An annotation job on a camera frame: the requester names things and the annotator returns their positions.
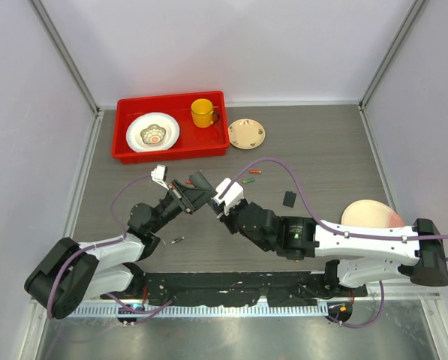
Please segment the black remote control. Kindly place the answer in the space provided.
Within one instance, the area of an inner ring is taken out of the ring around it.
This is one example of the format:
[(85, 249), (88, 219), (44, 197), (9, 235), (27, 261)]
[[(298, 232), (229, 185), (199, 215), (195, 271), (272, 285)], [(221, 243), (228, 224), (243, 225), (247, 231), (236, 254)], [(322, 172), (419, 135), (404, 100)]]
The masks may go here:
[(209, 205), (213, 204), (213, 198), (216, 195), (216, 191), (206, 177), (201, 172), (196, 172), (190, 176), (189, 180), (195, 188), (204, 189), (207, 191), (209, 195), (207, 203)]

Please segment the black battery cover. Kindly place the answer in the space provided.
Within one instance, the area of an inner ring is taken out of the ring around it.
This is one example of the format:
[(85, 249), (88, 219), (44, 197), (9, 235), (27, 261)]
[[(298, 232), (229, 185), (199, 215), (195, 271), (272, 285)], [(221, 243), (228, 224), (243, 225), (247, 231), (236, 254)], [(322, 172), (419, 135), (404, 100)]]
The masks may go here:
[(289, 208), (293, 208), (295, 206), (295, 202), (296, 202), (296, 193), (292, 191), (286, 191), (284, 194), (282, 205)]

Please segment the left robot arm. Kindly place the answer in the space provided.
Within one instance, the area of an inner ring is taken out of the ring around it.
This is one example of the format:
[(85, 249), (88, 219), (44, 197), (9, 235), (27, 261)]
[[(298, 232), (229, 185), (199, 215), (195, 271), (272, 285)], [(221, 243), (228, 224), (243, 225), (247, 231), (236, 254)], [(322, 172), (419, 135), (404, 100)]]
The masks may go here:
[(28, 276), (24, 290), (46, 309), (49, 318), (58, 320), (81, 302), (106, 293), (135, 299), (144, 281), (136, 263), (154, 252), (160, 242), (157, 232), (181, 213), (194, 213), (215, 195), (204, 180), (172, 181), (157, 205), (138, 203), (131, 209), (121, 235), (83, 243), (61, 238)]

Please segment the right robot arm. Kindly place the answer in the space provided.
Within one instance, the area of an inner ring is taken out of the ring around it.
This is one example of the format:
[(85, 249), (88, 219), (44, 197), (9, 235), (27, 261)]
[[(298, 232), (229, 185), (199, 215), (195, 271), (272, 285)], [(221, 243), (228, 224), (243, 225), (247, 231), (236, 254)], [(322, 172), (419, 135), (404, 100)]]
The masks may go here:
[(331, 296), (398, 278), (424, 287), (448, 286), (443, 242), (429, 219), (400, 228), (364, 228), (277, 216), (246, 199), (232, 208), (213, 202), (212, 209), (230, 233), (239, 233), (262, 251), (288, 260), (328, 258), (322, 285)]

